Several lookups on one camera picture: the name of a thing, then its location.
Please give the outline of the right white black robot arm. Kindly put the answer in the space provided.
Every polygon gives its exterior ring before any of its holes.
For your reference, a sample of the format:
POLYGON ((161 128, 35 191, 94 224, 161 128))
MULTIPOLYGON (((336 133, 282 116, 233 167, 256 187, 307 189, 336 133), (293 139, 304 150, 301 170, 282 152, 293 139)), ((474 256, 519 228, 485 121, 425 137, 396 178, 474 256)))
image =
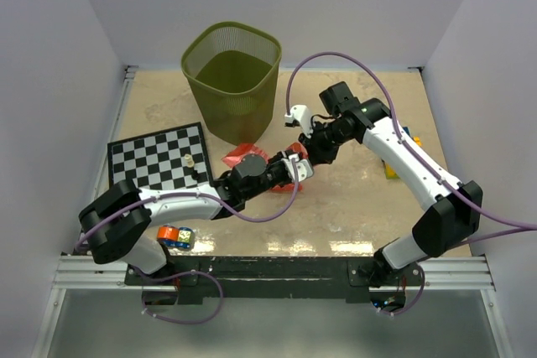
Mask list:
POLYGON ((441 256, 478 230, 480 215, 468 203, 482 203, 481 187, 444 170, 379 99, 359 101, 345 82, 328 87, 320 99, 329 122, 315 121, 304 105, 292 106, 285 115, 287 126, 300 127, 299 141, 310 164, 332 163, 339 147, 355 140, 394 169, 424 211, 407 236, 377 250, 362 270, 372 286, 394 284, 407 266, 441 256))

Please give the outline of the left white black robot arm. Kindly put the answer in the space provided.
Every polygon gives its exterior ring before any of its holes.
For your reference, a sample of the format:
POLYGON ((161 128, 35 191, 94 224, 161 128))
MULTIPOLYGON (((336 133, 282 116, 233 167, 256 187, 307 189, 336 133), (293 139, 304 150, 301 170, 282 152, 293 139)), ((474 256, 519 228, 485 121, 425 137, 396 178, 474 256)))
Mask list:
POLYGON ((212 184, 195 188, 153 190, 125 179, 95 199, 80 214, 83 234, 96 264, 122 261, 155 284, 167 283, 174 264, 164 246, 146 236, 151 226, 186 220, 242 220, 247 201, 275 186, 298 185, 313 174, 309 160, 289 150, 270 160, 250 153, 212 184))

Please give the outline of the red plastic trash bag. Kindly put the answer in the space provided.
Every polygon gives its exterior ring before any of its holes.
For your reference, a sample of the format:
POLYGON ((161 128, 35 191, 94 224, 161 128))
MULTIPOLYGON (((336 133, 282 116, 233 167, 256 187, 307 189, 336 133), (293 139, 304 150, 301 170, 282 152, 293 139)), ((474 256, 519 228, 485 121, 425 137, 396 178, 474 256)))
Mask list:
MULTIPOLYGON (((302 153, 304 157, 307 156, 305 147, 299 142, 294 142, 288 146, 288 150, 296 153, 302 153)), ((231 152, 226 154, 222 158, 222 162, 229 168, 233 168, 236 164, 240 163, 242 159, 248 154, 255 154, 261 156, 264 161, 267 163, 270 159, 270 156, 260 147, 254 143, 241 143, 231 152)), ((273 192, 276 193, 291 193, 295 189, 293 184, 286 185, 276 185, 272 188, 273 192)))

